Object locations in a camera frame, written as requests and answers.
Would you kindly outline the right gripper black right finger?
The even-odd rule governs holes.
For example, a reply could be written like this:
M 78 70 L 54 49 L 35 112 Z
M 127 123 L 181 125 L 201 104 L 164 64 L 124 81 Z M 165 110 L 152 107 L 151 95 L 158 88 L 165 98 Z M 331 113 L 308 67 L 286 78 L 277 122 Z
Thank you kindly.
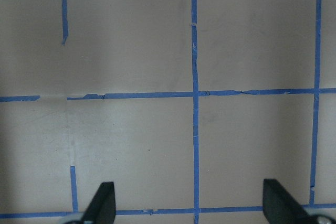
M 314 223 L 314 216 L 308 214 L 276 179 L 264 179 L 262 203 L 268 223 Z

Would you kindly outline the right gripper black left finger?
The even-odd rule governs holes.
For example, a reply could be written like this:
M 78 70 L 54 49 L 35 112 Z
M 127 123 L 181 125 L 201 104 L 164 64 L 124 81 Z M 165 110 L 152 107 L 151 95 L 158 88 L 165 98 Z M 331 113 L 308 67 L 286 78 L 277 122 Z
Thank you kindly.
M 116 218 L 114 182 L 100 184 L 82 216 L 82 223 L 110 223 Z

